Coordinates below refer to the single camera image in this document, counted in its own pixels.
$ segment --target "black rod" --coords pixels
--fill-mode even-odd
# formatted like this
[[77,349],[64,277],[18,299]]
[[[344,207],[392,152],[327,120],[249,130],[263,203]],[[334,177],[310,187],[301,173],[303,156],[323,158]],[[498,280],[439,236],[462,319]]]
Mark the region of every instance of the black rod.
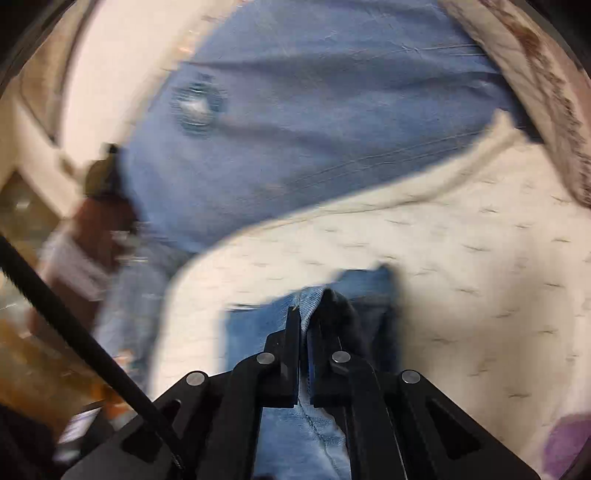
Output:
[[172,425],[1,234],[0,268],[72,350],[154,429],[185,471],[186,454]]

